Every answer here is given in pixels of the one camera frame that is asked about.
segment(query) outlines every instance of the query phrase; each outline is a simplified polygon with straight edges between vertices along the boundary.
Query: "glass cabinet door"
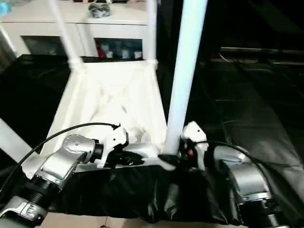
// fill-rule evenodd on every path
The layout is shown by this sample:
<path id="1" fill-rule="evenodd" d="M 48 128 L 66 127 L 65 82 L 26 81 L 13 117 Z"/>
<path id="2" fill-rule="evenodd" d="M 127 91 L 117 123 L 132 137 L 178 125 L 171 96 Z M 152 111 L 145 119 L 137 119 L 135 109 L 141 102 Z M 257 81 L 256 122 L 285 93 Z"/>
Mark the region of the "glass cabinet door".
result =
<path id="1" fill-rule="evenodd" d="M 94 38 L 98 57 L 113 59 L 143 59 L 141 39 Z"/>
<path id="2" fill-rule="evenodd" d="M 65 49 L 57 36 L 21 36 L 32 55 L 66 56 Z"/>

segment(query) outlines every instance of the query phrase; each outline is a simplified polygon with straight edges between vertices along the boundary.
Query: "shelf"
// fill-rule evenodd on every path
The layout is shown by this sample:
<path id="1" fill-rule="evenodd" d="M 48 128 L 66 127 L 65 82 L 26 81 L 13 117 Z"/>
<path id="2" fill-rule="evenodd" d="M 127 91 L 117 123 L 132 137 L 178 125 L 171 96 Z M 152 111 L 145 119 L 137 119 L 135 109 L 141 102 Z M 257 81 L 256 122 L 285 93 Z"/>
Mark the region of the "shelf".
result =
<path id="1" fill-rule="evenodd" d="M 147 25 L 146 3 L 111 4 L 111 15 L 106 18 L 90 18 L 88 3 L 58 1 L 66 23 Z M 48 1 L 34 0 L 24 6 L 13 7 L 12 12 L 1 18 L 2 22 L 56 22 Z"/>

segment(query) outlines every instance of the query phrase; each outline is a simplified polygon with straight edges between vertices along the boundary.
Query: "black cloth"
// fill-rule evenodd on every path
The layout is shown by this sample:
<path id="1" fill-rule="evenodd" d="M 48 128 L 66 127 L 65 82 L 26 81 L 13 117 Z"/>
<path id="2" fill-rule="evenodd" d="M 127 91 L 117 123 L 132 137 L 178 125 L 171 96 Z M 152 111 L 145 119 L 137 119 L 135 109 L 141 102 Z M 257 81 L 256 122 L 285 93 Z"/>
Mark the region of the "black cloth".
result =
<path id="1" fill-rule="evenodd" d="M 22 56 L 0 75 L 0 99 L 6 107 L 0 118 L 30 146 L 46 137 L 69 73 L 65 58 Z M 267 179 L 295 226 L 303 225 L 304 215 L 303 73 L 304 68 L 290 66 L 199 65 L 185 122 L 196 121 L 208 139 L 240 145 L 265 162 L 276 163 L 266 170 Z M 173 73 L 159 65 L 157 75 L 167 118 Z M 12 194 L 19 190 L 17 183 L 25 180 L 22 175 L 19 179 Z M 225 179 L 214 171 L 165 171 L 158 166 L 102 170 L 76 173 L 51 210 L 140 217 L 148 222 L 163 219 L 239 225 L 228 190 Z"/>

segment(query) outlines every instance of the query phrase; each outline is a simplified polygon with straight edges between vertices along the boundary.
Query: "blue object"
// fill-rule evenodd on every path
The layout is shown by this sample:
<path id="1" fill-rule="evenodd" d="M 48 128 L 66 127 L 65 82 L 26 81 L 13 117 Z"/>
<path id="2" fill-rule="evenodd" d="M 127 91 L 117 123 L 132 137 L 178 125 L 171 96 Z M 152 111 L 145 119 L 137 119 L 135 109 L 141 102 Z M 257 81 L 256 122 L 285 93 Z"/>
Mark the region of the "blue object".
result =
<path id="1" fill-rule="evenodd" d="M 0 17 L 10 12 L 10 5 L 7 2 L 0 2 Z"/>

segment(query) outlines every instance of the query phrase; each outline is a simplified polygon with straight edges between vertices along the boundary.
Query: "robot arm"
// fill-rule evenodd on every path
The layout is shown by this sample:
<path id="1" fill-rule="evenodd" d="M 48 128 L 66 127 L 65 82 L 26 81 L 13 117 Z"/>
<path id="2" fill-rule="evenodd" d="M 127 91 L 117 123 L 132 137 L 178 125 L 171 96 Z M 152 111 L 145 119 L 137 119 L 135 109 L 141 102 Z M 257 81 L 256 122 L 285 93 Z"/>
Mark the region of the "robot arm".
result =
<path id="1" fill-rule="evenodd" d="M 203 171 L 209 165 L 208 159 L 205 159 L 207 146 L 197 142 L 205 140 L 203 130 L 191 122 L 185 127 L 181 141 L 182 157 L 195 158 L 197 167 Z M 287 219 L 271 195 L 265 176 L 246 155 L 227 146 L 216 146 L 211 160 L 215 169 L 231 183 L 232 194 L 246 226 L 288 228 Z"/>
<path id="2" fill-rule="evenodd" d="M 0 212 L 1 228 L 39 226 L 48 213 L 48 207 L 64 188 L 78 164 L 99 159 L 104 167 L 109 153 L 128 144 L 128 134 L 119 127 L 103 143 L 78 134 L 69 135 L 61 148 L 50 155 L 25 184 L 19 196 L 14 196 Z"/>

